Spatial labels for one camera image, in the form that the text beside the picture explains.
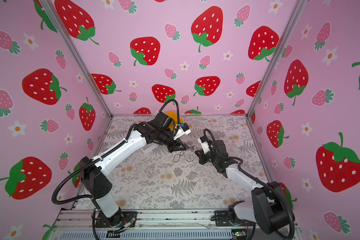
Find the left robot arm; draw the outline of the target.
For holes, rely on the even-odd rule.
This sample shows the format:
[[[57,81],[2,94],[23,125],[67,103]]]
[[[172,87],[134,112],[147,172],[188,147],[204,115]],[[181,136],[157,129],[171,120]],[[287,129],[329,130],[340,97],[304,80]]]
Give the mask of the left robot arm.
[[[134,152],[150,144],[165,146],[170,153],[185,151],[187,146],[180,138],[190,133],[191,130],[186,123],[182,123],[179,119],[174,120],[159,110],[153,120],[132,124],[127,136],[107,151],[92,159],[88,157],[81,159],[79,169],[69,174],[54,190],[52,203],[64,205],[89,198],[106,224],[111,227],[120,226],[124,222],[123,213],[112,195],[113,185],[107,176]],[[58,200],[58,193],[73,177],[79,177],[89,194],[64,201]]]

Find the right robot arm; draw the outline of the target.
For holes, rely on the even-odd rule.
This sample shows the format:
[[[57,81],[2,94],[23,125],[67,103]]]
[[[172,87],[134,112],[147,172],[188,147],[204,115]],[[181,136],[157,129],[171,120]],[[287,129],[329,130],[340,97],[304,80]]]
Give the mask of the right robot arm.
[[[222,140],[216,140],[209,129],[198,139],[202,149],[195,151],[199,163],[211,163],[218,173],[249,191],[252,206],[237,202],[231,207],[233,220],[250,221],[266,234],[276,233],[283,240],[295,236],[295,216],[278,182],[265,183],[246,172],[239,157],[229,156]]]

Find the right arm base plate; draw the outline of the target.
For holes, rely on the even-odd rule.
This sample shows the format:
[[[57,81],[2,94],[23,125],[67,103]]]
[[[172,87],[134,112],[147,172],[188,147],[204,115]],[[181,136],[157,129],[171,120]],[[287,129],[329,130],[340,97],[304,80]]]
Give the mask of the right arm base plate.
[[[214,211],[210,221],[215,222],[218,227],[252,227],[253,222],[238,219],[232,211]]]

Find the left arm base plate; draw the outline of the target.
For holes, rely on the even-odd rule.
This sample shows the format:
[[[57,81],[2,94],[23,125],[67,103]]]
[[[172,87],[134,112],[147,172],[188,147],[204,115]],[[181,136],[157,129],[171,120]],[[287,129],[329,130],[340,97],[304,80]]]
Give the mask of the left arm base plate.
[[[96,228],[133,228],[136,224],[138,212],[120,212],[107,218],[103,212],[99,212],[95,220]]]

